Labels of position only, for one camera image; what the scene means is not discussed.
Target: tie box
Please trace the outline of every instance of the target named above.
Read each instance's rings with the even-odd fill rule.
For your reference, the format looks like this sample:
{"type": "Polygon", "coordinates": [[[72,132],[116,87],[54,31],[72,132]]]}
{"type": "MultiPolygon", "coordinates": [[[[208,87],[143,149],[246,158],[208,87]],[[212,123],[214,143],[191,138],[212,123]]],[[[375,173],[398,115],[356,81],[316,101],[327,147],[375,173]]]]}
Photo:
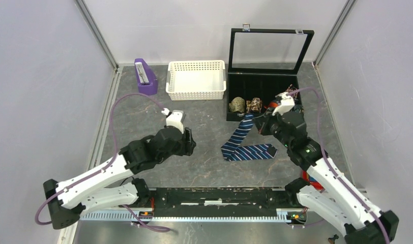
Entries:
{"type": "MultiPolygon", "coordinates": [[[[232,28],[225,93],[226,120],[241,121],[245,114],[251,113],[247,101],[259,98],[262,103],[259,112],[262,113],[274,105],[277,94],[289,87],[298,89],[297,74],[313,35],[311,30],[253,29],[249,24],[232,28]],[[238,98],[238,102],[232,103],[234,98],[238,98]],[[245,102],[244,111],[240,98],[245,102]]],[[[302,107],[300,94],[295,101],[296,107],[302,107]]]]}

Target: white wall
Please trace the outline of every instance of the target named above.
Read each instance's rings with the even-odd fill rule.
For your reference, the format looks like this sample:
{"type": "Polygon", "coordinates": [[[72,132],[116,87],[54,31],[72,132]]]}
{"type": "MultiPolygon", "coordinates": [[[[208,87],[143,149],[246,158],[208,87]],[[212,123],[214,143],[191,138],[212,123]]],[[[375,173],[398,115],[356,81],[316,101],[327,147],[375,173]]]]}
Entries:
{"type": "Polygon", "coordinates": [[[413,0],[357,1],[319,69],[355,180],[413,243],[413,0]]]}
{"type": "Polygon", "coordinates": [[[42,183],[86,169],[112,72],[74,1],[0,1],[0,243],[56,243],[42,183]]]}
{"type": "Polygon", "coordinates": [[[85,2],[120,64],[133,63],[138,57],[162,64],[202,59],[227,62],[230,29],[242,27],[242,23],[250,23],[252,28],[313,29],[316,34],[305,58],[312,61],[346,0],[85,2]]]}

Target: metal corner post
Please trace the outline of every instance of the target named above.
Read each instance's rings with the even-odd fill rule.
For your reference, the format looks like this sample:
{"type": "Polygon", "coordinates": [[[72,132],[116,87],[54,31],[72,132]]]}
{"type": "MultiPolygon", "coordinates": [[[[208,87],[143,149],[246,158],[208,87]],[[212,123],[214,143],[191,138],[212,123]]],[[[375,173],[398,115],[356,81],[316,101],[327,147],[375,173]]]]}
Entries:
{"type": "Polygon", "coordinates": [[[325,56],[325,53],[329,49],[332,41],[335,39],[336,35],[338,34],[338,31],[341,29],[341,26],[343,25],[344,21],[346,20],[347,16],[349,15],[349,12],[355,5],[357,0],[347,0],[346,4],[344,5],[343,9],[341,10],[340,15],[338,15],[337,20],[334,23],[334,26],[332,27],[326,41],[322,45],[322,48],[320,49],[319,54],[317,55],[316,59],[314,60],[314,65],[318,66],[320,62],[322,61],[323,57],[325,56]]]}
{"type": "Polygon", "coordinates": [[[84,0],[75,0],[76,5],[78,6],[81,14],[83,15],[85,21],[87,22],[88,26],[90,27],[91,31],[93,32],[94,37],[96,38],[97,42],[99,43],[100,47],[102,48],[103,52],[106,55],[106,58],[108,59],[109,63],[111,66],[117,70],[118,69],[118,63],[116,62],[115,58],[112,55],[111,50],[109,49],[108,45],[105,42],[105,39],[103,38],[102,34],[100,33],[99,28],[96,25],[96,22],[94,22],[94,19],[88,10],[88,7],[86,6],[84,0]]]}

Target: striped necktie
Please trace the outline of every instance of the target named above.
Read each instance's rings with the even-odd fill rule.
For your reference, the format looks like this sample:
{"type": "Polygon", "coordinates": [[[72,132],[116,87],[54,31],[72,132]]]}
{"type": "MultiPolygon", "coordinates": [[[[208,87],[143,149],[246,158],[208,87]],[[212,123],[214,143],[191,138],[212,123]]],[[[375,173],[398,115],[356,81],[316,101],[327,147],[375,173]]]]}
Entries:
{"type": "Polygon", "coordinates": [[[221,147],[224,160],[242,161],[255,159],[272,159],[277,154],[277,149],[271,144],[259,144],[253,146],[240,146],[248,132],[253,127],[253,115],[244,116],[238,128],[230,139],[221,147]]]}

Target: box lid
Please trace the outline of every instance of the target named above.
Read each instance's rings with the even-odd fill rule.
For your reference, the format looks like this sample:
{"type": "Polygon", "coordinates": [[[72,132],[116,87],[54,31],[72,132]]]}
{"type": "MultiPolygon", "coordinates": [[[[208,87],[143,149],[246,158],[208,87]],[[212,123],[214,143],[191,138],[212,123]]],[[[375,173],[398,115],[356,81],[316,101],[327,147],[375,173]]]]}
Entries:
{"type": "Polygon", "coordinates": [[[232,28],[228,73],[296,75],[314,31],[232,28]]]}

